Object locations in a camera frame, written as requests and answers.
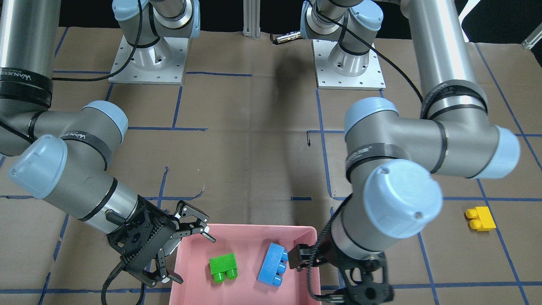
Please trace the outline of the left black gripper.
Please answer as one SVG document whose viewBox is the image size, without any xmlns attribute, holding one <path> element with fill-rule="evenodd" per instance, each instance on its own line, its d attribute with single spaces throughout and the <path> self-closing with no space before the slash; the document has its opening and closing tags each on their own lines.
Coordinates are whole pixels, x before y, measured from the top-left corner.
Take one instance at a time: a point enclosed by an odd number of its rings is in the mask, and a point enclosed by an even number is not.
<svg viewBox="0 0 542 305">
<path fill-rule="evenodd" d="M 339 305 L 380 305 L 389 301 L 387 259 L 381 252 L 359 260 L 340 254 L 331 259 L 345 286 L 326 295 L 327 303 Z"/>
</svg>

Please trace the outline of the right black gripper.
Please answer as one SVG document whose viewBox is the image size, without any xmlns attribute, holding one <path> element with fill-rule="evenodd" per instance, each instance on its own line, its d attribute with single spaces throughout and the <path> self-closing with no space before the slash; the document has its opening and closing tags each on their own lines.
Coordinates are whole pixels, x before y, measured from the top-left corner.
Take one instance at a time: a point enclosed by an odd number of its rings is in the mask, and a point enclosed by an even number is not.
<svg viewBox="0 0 542 305">
<path fill-rule="evenodd" d="M 135 207 L 127 219 L 114 210 L 106 211 L 106 220 L 119 225 L 107 234 L 107 241 L 121 255 L 110 275 L 125 271 L 151 288 L 157 282 L 169 280 L 183 284 L 182 277 L 166 266 L 165 244 L 194 234 L 215 243 L 216 239 L 209 233 L 209 216 L 184 200 L 178 201 L 174 215 L 165 213 L 143 197 L 138 197 Z"/>
</svg>

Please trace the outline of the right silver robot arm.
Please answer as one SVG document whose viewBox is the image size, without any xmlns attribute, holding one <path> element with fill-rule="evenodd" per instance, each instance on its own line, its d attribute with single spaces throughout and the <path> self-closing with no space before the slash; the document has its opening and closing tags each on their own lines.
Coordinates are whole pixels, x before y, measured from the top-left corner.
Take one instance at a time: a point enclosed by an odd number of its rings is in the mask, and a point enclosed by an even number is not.
<svg viewBox="0 0 542 305">
<path fill-rule="evenodd" d="M 5 0 L 1 10 L 1 154 L 16 156 L 11 181 L 81 222 L 106 233 L 120 272 L 154 287 L 182 277 L 165 257 L 184 237 L 210 241 L 208 216 L 180 201 L 157 208 L 107 172 L 128 129 L 115 104 L 98 100 L 80 112 L 51 111 L 59 0 Z"/>
</svg>

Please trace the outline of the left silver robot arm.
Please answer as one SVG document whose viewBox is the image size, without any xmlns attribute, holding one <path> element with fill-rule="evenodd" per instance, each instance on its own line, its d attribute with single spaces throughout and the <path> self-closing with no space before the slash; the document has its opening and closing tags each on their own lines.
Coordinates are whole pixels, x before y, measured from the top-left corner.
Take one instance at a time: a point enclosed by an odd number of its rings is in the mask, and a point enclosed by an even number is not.
<svg viewBox="0 0 542 305">
<path fill-rule="evenodd" d="M 297 246 L 290 268 L 307 269 L 310 296 L 336 304 L 379 305 L 394 298 L 385 250 L 418 234 L 442 209 L 432 174 L 502 178 L 516 167 L 520 144 L 490 124 L 487 95 L 477 84 L 455 3 L 397 0 L 418 61 L 420 118 L 372 97 L 346 112 L 345 175 L 352 193 L 315 245 Z"/>
</svg>

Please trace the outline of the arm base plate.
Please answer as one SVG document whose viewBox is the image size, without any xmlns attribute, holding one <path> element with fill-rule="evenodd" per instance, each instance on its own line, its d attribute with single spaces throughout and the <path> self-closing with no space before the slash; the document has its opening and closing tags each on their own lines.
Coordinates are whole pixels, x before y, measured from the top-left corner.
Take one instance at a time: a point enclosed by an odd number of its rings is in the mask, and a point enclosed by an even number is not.
<svg viewBox="0 0 542 305">
<path fill-rule="evenodd" d="M 111 83 L 181 85 L 190 39 L 162 37 L 154 46 L 137 49 Z"/>
<path fill-rule="evenodd" d="M 337 42 L 313 40 L 317 87 L 319 89 L 386 89 L 377 54 L 351 55 Z"/>
</svg>

